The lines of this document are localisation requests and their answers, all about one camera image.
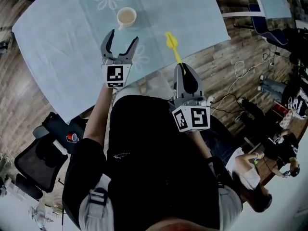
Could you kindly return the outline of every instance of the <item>desk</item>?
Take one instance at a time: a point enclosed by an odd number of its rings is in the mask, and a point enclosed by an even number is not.
[[[235,16],[262,16],[267,19],[291,18],[289,3],[287,0],[257,0],[261,12],[235,12],[223,13],[223,17]]]
[[[115,32],[111,49],[117,56],[139,37],[127,84],[175,62],[167,31],[177,37],[182,58],[230,39],[216,0],[36,0],[13,32],[35,81],[65,122],[95,105],[103,84],[100,44],[118,28],[117,11],[128,6],[137,21]]]

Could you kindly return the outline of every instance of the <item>white cup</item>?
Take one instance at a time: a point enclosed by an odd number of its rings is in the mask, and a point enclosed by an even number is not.
[[[134,9],[129,7],[120,9],[120,11],[117,13],[117,22],[120,25],[119,30],[122,30],[124,27],[133,25],[136,21],[136,18],[137,13]]]

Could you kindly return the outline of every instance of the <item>yellow arrow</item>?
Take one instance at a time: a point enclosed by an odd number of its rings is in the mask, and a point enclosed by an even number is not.
[[[182,60],[181,60],[180,55],[178,54],[178,51],[177,51],[177,46],[179,45],[178,40],[177,40],[176,37],[174,37],[171,34],[171,32],[166,32],[165,35],[167,37],[166,45],[168,46],[168,48],[173,49],[175,58],[177,59],[178,64],[180,64],[182,66],[182,68],[184,70],[184,75],[185,75],[186,71],[183,67]]]

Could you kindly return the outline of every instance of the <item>office chair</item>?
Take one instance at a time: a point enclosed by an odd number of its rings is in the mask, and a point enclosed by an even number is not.
[[[248,9],[250,12],[260,12],[260,7],[258,4],[249,4]],[[275,41],[280,45],[286,45],[288,43],[288,39],[284,35],[284,33],[280,29],[275,29],[273,31],[269,31],[265,17],[261,16],[251,16],[252,26],[236,26],[238,28],[248,28],[254,29],[257,34],[263,36],[269,40]]]
[[[17,175],[16,185],[37,200],[43,196],[41,191],[51,193],[57,175],[68,159],[67,153],[70,154],[75,146],[66,140],[66,136],[73,131],[82,138],[86,121],[76,117],[68,125],[58,114],[50,112],[42,125],[33,131],[36,139],[15,159],[15,166],[22,174]],[[65,154],[54,145],[55,140],[67,150]]]

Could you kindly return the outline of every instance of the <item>floor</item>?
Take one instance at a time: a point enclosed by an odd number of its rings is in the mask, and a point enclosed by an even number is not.
[[[222,11],[225,10],[226,4],[224,1],[226,0],[219,2]],[[248,3],[254,2],[254,0],[240,0],[240,2]],[[0,28],[12,26],[28,6],[29,3],[22,0],[0,0]],[[257,36],[254,31],[233,27],[234,24],[242,25],[248,21],[249,18],[246,17],[225,19],[231,40],[183,59],[200,75],[205,93],[212,95],[215,98],[214,100],[219,100],[226,95],[230,85],[236,80],[234,64],[237,61],[244,61],[244,73],[246,73],[250,67],[264,61],[263,54],[269,53],[269,48],[272,51],[275,50],[274,46]],[[269,20],[269,27],[271,28],[285,28],[286,24],[293,26],[293,21]],[[2,35],[4,38],[9,36],[10,34],[7,32]],[[288,52],[285,50],[277,49],[277,51],[283,56],[288,56]],[[276,56],[274,60],[274,67],[265,62],[252,68],[244,78],[236,81],[230,92],[237,97],[246,97],[250,101],[258,103],[264,112],[268,111],[273,106],[273,99],[267,94],[257,91],[259,76],[266,74],[275,80],[286,81],[292,68],[286,58]],[[168,79],[170,85],[173,84],[174,67],[175,64],[172,64],[162,69],[162,73]],[[238,63],[236,66],[237,76],[241,76],[242,71],[243,65]],[[0,84],[0,152],[14,160],[34,140],[33,129],[41,124],[49,112],[53,111],[53,108],[32,78],[15,41],[8,53],[0,54]],[[235,98],[230,95],[224,99],[219,109],[234,112],[239,110],[239,106],[235,102]],[[238,114],[238,112],[234,114],[222,111],[213,112],[213,115],[234,135],[238,134],[243,128],[241,123],[234,123],[234,118]],[[303,128],[304,125],[305,122],[295,122],[293,126]],[[299,129],[295,134],[299,136],[301,132],[302,129]],[[67,164],[68,161],[59,175],[62,181]],[[15,177],[17,173],[18,171],[15,168],[10,171],[12,177]],[[62,190],[63,186],[57,182],[54,191],[47,195],[47,203],[49,205],[60,205]]]

